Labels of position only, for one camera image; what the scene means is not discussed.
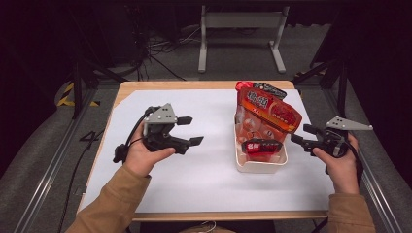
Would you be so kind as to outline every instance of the human hand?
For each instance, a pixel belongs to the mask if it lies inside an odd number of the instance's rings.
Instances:
[[[358,140],[351,134],[348,134],[348,140],[355,150],[358,151]],[[340,158],[335,158],[319,148],[314,148],[313,153],[326,164],[330,178],[333,181],[335,193],[360,193],[356,158],[351,150],[348,150]]]
[[[130,142],[132,142],[132,144],[129,147],[124,166],[136,175],[146,177],[152,171],[157,162],[175,153],[175,149],[168,148],[154,152],[149,151],[141,140],[143,138],[143,126],[144,123],[141,123],[131,137]]]

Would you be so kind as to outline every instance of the white paper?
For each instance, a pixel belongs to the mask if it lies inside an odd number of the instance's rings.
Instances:
[[[284,101],[303,117],[296,134],[315,140],[314,135],[302,130],[310,121],[297,90],[286,92]],[[98,196],[120,167],[112,161],[115,148],[125,142],[144,111],[166,103],[171,103],[177,117],[193,117],[190,125],[175,126],[172,136],[204,139],[185,155],[174,154],[155,165],[137,213],[327,210],[333,186],[325,174],[325,164],[290,140],[285,142],[288,163],[275,174],[241,173],[236,169],[234,89],[134,91],[112,113],[81,209]]]

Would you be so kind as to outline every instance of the metal frame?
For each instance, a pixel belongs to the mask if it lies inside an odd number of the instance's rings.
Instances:
[[[273,58],[279,73],[286,73],[286,68],[279,53],[279,44],[288,17],[289,7],[284,7],[282,12],[252,12],[252,13],[217,13],[206,12],[206,7],[202,6],[201,14],[201,45],[199,54],[198,72],[206,72],[207,39],[206,28],[230,28],[230,27],[249,27],[249,28],[277,28],[275,39],[269,41]]]

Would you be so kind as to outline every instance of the plastic box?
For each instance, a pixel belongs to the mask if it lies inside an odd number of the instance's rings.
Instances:
[[[247,161],[247,155],[242,152],[241,145],[236,141],[236,130],[234,130],[234,146],[236,149],[236,167],[243,173],[276,173],[276,171],[288,162],[288,155],[285,145],[281,150],[273,155],[269,162]]]

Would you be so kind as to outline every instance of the tan sleeve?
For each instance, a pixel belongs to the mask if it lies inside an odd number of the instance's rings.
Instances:
[[[329,196],[328,233],[375,232],[364,197],[336,193]]]
[[[81,210],[66,232],[124,232],[150,179],[120,167],[90,205]]]

